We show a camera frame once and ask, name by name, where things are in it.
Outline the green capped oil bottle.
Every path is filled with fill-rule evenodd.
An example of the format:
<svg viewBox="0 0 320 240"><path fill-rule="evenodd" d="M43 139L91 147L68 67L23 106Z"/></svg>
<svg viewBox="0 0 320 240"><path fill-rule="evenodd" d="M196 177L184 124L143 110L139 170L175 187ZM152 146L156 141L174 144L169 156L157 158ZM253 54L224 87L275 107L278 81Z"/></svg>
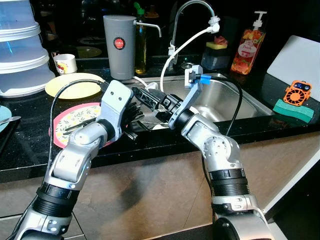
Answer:
<svg viewBox="0 0 320 240"><path fill-rule="evenodd" d="M135 17L137 23L144 22L145 10L142 9L138 2L134 2ZM146 26L135 25L135 59L134 71L137 74L144 74L147 71L147 43L146 43Z"/></svg>

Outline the grey water filter canister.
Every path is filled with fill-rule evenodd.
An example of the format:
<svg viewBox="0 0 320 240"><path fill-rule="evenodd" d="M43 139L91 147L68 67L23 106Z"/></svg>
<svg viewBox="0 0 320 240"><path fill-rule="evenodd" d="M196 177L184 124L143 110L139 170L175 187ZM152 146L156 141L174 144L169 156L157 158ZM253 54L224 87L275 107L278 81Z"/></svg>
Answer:
<svg viewBox="0 0 320 240"><path fill-rule="evenodd" d="M158 35L162 37L160 26L139 22L135 16L123 14L105 14L103 16L110 75L115 80L134 78L136 26L156 28Z"/></svg>

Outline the floral plate with pink rim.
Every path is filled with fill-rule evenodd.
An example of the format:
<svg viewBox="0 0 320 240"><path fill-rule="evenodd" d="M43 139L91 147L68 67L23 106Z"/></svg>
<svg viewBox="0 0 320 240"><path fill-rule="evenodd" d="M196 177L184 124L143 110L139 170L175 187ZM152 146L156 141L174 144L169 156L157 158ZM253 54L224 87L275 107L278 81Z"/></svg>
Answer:
<svg viewBox="0 0 320 240"><path fill-rule="evenodd" d="M98 102L82 103L64 110L54 118L54 144L59 148L64 148L70 138L70 134L63 135L70 126L79 124L91 118L97 118L100 114L101 106Z"/></svg>

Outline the stainless steel sink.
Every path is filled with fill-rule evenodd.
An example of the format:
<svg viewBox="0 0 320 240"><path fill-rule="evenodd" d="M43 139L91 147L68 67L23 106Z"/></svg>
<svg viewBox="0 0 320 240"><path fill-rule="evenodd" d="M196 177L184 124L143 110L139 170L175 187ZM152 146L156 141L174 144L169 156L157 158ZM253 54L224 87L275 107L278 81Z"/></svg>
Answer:
<svg viewBox="0 0 320 240"><path fill-rule="evenodd" d="M165 77L163 89L166 93L175 94L181 99L184 99L190 91L185 87L185 78L183 76ZM240 119L274 114L272 110L245 90L242 95L242 103L235 122ZM214 81L203 85L198 98L190 105L190 110L203 115L212 122L230 121L233 118L238 98L239 91L232 83Z"/></svg>

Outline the grey sponge holder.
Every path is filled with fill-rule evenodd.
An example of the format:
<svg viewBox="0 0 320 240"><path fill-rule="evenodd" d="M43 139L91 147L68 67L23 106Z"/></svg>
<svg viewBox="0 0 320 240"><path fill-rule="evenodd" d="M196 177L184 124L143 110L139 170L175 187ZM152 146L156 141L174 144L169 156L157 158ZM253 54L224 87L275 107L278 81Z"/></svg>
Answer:
<svg viewBox="0 0 320 240"><path fill-rule="evenodd" d="M206 47L203 51L200 65L206 70L226 69L231 60L230 50L227 48L213 49Z"/></svg>

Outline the chrome faucet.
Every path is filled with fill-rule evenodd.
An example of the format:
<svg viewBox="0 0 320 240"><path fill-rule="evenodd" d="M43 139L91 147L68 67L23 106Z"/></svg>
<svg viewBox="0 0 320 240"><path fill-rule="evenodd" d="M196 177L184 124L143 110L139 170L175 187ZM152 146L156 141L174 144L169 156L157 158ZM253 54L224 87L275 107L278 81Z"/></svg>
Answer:
<svg viewBox="0 0 320 240"><path fill-rule="evenodd" d="M216 17L216 14L215 14L214 9L212 8L211 4L205 0L188 0L185 3L183 3L180 7L178 7L177 9L174 9L172 11L172 14L174 14L174 17L172 18L173 23L170 24L170 26L172 27L172 29L170 30L171 39L169 42L169 47L167 48L167 55L169 55L169 56L174 54L174 52L176 50L175 43L176 43L176 32L178 30L179 17L183 13L183 10L185 8L189 7L190 5L204 6L204 7L206 7L206 9L208 9L212 18Z"/></svg>

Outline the yellow sponge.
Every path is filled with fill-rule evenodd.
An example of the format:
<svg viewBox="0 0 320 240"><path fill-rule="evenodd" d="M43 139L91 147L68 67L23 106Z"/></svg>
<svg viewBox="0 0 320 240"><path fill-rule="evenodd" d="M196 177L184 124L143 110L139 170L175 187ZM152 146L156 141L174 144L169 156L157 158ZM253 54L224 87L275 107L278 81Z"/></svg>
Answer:
<svg viewBox="0 0 320 240"><path fill-rule="evenodd" d="M210 48L211 50L224 50L228 46L228 43L215 43L215 42L206 42L206 47Z"/></svg>

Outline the white printed mug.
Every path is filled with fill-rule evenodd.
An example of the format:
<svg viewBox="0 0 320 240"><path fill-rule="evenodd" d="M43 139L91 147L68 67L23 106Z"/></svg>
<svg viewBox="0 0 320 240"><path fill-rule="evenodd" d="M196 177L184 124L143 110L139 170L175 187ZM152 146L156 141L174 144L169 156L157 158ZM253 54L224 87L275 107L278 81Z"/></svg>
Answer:
<svg viewBox="0 0 320 240"><path fill-rule="evenodd" d="M57 54L53 56L58 74L77 73L76 57L73 54Z"/></svg>

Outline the orange soap pump bottle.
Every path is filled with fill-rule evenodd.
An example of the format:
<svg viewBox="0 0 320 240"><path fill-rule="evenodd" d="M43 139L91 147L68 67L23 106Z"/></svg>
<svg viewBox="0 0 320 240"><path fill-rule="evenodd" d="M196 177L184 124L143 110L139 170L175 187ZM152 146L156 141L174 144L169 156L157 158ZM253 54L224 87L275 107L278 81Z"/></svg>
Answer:
<svg viewBox="0 0 320 240"><path fill-rule="evenodd" d="M254 61L258 55L259 49L265 39L265 30L263 27L263 15L267 14L267 11L255 11L258 14L252 26L246 29L242 33L240 44L237 52L231 63L230 71L232 73L238 73L248 75L252 70Z"/></svg>

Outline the silver spoon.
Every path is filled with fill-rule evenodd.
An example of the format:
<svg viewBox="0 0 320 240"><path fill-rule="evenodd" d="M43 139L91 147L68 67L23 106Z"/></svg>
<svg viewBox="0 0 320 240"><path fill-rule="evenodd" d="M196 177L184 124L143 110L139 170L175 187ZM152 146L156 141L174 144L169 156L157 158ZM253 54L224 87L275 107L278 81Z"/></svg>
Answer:
<svg viewBox="0 0 320 240"><path fill-rule="evenodd" d="M9 122L18 121L22 117L21 116L12 116L3 120L0 120L0 125L8 124Z"/></svg>

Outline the stacked white plastic containers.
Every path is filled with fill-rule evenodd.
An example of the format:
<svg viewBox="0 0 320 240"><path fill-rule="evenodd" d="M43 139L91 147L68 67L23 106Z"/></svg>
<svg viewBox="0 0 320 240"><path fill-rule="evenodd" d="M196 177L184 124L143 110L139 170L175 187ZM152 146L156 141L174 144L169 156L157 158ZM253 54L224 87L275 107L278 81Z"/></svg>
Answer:
<svg viewBox="0 0 320 240"><path fill-rule="evenodd" d="M55 78L29 0L0 0L0 98L21 98Z"/></svg>

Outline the teal plate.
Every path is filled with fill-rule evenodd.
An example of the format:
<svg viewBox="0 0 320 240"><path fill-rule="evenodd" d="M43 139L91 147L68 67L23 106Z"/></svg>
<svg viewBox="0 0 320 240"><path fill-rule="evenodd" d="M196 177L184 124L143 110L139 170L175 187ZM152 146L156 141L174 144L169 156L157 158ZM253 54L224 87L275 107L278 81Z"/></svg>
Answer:
<svg viewBox="0 0 320 240"><path fill-rule="evenodd" d="M4 121L5 119L8 119L12 116L13 114L9 108L7 108L6 106L0 105L0 121ZM9 126L8 122L0 124L0 133L2 133L2 131L5 130L7 126Z"/></svg>

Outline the green sponge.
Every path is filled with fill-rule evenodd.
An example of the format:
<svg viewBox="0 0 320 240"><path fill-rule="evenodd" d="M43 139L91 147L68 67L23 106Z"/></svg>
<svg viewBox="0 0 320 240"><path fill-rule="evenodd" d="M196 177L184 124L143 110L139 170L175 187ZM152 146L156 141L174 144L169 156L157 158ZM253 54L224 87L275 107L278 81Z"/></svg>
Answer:
<svg viewBox="0 0 320 240"><path fill-rule="evenodd" d="M277 114L289 116L300 121L309 123L313 119L314 111L307 106L295 106L285 103L282 99L278 99L272 108Z"/></svg>

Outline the orange mini fan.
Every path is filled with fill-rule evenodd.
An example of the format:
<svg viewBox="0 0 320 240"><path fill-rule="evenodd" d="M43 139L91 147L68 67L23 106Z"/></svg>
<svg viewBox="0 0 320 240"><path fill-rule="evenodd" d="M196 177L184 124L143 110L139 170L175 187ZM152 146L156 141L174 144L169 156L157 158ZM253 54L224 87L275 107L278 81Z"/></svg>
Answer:
<svg viewBox="0 0 320 240"><path fill-rule="evenodd" d="M302 106L310 98L312 85L306 81L295 80L285 89L285 95L282 98L284 103L293 106Z"/></svg>

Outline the white cutting board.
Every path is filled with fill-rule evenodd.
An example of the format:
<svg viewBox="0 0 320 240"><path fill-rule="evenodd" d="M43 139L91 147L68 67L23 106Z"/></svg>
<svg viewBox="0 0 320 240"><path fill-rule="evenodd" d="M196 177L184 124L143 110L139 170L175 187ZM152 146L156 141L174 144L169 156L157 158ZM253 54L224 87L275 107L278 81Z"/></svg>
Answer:
<svg viewBox="0 0 320 240"><path fill-rule="evenodd" d="M320 42L291 35L267 73L288 85L311 84L311 98L320 100Z"/></svg>

